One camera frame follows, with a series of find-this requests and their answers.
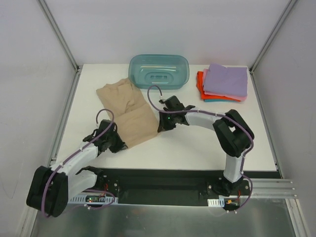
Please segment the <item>beige t shirt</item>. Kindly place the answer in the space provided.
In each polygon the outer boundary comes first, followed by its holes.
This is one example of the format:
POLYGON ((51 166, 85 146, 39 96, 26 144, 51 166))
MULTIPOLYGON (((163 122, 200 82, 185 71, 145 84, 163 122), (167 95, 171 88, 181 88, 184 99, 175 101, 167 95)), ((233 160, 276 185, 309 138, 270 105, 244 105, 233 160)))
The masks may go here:
POLYGON ((151 106, 128 78, 106 84, 96 94, 103 107, 113 112, 118 134, 128 148, 158 135, 158 120, 151 106))

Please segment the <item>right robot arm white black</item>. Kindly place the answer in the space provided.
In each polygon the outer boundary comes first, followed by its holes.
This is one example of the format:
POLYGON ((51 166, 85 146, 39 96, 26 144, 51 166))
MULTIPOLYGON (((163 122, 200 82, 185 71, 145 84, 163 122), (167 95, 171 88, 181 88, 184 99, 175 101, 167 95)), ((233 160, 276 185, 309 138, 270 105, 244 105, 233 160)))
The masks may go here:
POLYGON ((160 99, 164 105, 159 111, 158 133, 176 128, 177 124, 199 126, 215 132, 221 148, 226 153, 223 177, 212 185, 218 195, 235 194, 243 181, 245 155, 253 148, 254 133, 236 110, 223 115, 198 110, 193 105, 184 106, 176 96, 160 99))

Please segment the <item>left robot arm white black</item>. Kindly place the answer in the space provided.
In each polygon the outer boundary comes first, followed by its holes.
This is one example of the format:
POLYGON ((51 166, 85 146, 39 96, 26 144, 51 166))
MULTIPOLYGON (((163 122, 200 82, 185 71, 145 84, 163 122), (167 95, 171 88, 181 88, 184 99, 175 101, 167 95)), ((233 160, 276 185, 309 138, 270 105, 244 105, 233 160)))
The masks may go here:
POLYGON ((36 169, 26 205, 42 211, 47 217, 58 217, 69 200, 86 190, 113 197, 115 190, 110 188, 104 171, 88 163, 107 150, 115 154, 126 148, 116 123, 102 120, 98 128, 86 136, 79 148, 64 161, 36 169))

